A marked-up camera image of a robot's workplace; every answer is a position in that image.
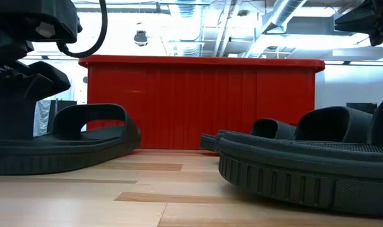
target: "black machine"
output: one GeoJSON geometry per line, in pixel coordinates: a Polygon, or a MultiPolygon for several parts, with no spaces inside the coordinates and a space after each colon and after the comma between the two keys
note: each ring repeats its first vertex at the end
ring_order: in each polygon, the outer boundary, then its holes
{"type": "Polygon", "coordinates": [[[365,0],[335,21],[336,30],[369,35],[372,46],[383,43],[383,0],[365,0]]]}
{"type": "MultiPolygon", "coordinates": [[[[77,42],[82,27],[71,0],[0,0],[0,175],[74,170],[124,155],[139,145],[138,128],[117,105],[65,108],[49,135],[33,137],[36,102],[71,85],[63,72],[45,62],[27,66],[18,60],[33,51],[32,42],[55,42],[71,57],[94,54],[107,33],[105,0],[100,0],[100,7],[102,27],[96,44],[72,53],[66,44],[77,42]],[[98,119],[122,120],[125,125],[80,132],[84,124],[98,119]]],[[[337,30],[367,33],[372,45],[381,44],[383,0],[366,0],[336,24],[337,30]]]]}

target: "red plastic container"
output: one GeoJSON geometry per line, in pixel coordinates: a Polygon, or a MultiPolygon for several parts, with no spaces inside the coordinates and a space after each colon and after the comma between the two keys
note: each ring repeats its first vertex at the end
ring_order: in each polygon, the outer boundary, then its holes
{"type": "MultiPolygon", "coordinates": [[[[201,133],[250,133],[261,118],[296,125],[314,109],[320,60],[93,55],[88,103],[122,105],[142,148],[198,149],[201,133]]],[[[97,121],[89,129],[114,125],[97,121]]]]}

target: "black slide sandal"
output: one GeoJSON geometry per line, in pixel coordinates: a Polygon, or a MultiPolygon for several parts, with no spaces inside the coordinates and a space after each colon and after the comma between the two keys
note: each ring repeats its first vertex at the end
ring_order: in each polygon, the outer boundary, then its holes
{"type": "Polygon", "coordinates": [[[32,75],[11,96],[0,93],[0,175],[33,175],[77,170],[118,158],[140,145],[141,135],[118,105],[78,105],[61,110],[52,133],[33,137],[37,100],[69,89],[66,75],[44,62],[26,67],[32,75]],[[93,120],[122,120],[124,126],[88,132],[93,120]]]}
{"type": "MultiPolygon", "coordinates": [[[[226,130],[219,130],[216,136],[202,134],[199,146],[208,151],[218,151],[219,140],[225,132],[226,130]]],[[[270,139],[292,139],[295,134],[295,126],[279,120],[260,119],[253,124],[251,134],[270,139]]]]}
{"type": "MultiPolygon", "coordinates": [[[[340,136],[362,140],[365,131],[358,123],[351,135],[359,130],[359,136],[340,136]]],[[[226,132],[219,171],[230,183],[265,197],[383,216],[383,102],[368,129],[368,143],[275,141],[226,132]]]]}
{"type": "Polygon", "coordinates": [[[112,104],[77,105],[61,110],[50,134],[32,141],[0,141],[0,175],[66,172],[118,158],[136,149],[141,135],[126,111],[112,104]],[[124,125],[81,132],[92,120],[124,125]]]}

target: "white ceiling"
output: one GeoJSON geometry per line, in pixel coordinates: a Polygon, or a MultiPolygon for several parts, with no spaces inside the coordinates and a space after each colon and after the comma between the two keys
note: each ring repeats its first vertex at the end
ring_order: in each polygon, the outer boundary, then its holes
{"type": "MultiPolygon", "coordinates": [[[[295,16],[331,16],[335,12],[344,9],[349,10],[358,6],[363,0],[308,0],[305,6],[296,12],[295,16]]],[[[124,0],[107,0],[108,3],[128,3],[124,0]]],[[[259,26],[259,15],[270,12],[275,0],[265,1],[245,0],[240,10],[246,10],[247,15],[238,16],[233,22],[233,28],[225,49],[226,54],[239,54],[247,50],[254,39],[254,28],[259,26]]],[[[216,0],[203,11],[204,22],[202,23],[204,48],[203,54],[211,56],[215,48],[218,36],[218,22],[224,0],[216,0]]],[[[100,13],[79,13],[83,32],[78,35],[78,43],[69,45],[73,52],[89,49],[96,41],[101,26],[100,13]]],[[[173,46],[181,35],[190,34],[196,30],[191,25],[185,25],[183,21],[175,20],[170,15],[151,13],[110,13],[109,29],[107,38],[98,54],[115,55],[170,55],[173,54],[173,46]],[[146,30],[148,45],[138,47],[134,41],[137,30],[146,30]]],[[[267,49],[263,55],[273,57],[294,58],[321,58],[325,60],[377,60],[383,58],[382,47],[367,47],[369,41],[366,35],[358,34],[353,37],[314,37],[301,36],[292,38],[280,38],[279,35],[265,38],[268,40],[264,45],[276,46],[275,49],[267,49]]],[[[31,55],[59,55],[55,44],[35,44],[35,52],[31,55]]]]}

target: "light wood plank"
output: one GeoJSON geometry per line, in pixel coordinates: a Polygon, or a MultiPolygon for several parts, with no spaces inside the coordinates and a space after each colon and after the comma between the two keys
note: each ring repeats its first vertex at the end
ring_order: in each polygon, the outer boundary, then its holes
{"type": "Polygon", "coordinates": [[[29,177],[0,177],[1,182],[14,183],[136,183],[135,180],[93,180],[93,179],[63,179],[63,178],[29,178],[29,177]]]}
{"type": "Polygon", "coordinates": [[[67,173],[27,176],[31,178],[63,178],[92,180],[157,180],[163,182],[223,182],[218,172],[104,170],[87,168],[67,173]]]}
{"type": "Polygon", "coordinates": [[[129,156],[117,158],[110,163],[115,163],[115,165],[118,165],[116,163],[128,163],[128,165],[133,163],[145,163],[145,165],[149,163],[151,165],[157,165],[159,163],[167,166],[170,166],[169,164],[181,164],[182,171],[217,172],[218,162],[219,159],[217,156],[184,156],[182,158],[179,158],[178,156],[166,156],[162,158],[162,156],[158,156],[153,153],[148,156],[134,153],[129,156]]]}
{"type": "Polygon", "coordinates": [[[193,196],[193,195],[165,195],[137,192],[123,192],[115,201],[136,201],[136,202],[178,202],[196,204],[234,204],[241,203],[237,199],[214,196],[193,196]]]}
{"type": "Polygon", "coordinates": [[[171,163],[120,163],[106,162],[91,168],[99,168],[105,170],[156,170],[156,171],[181,171],[182,164],[171,163]]]}
{"type": "Polygon", "coordinates": [[[134,152],[138,155],[155,155],[155,156],[218,156],[212,151],[205,150],[167,150],[167,149],[138,149],[134,152]]]}
{"type": "Polygon", "coordinates": [[[169,203],[159,227],[383,227],[383,220],[271,204],[169,203]]]}
{"type": "Polygon", "coordinates": [[[112,201],[132,184],[1,182],[0,198],[112,201]]]}
{"type": "Polygon", "coordinates": [[[166,182],[156,180],[140,180],[128,192],[193,195],[213,197],[234,197],[235,187],[226,181],[221,182],[166,182]]]}
{"type": "Polygon", "coordinates": [[[165,203],[0,199],[0,227],[156,227],[165,203]]]}

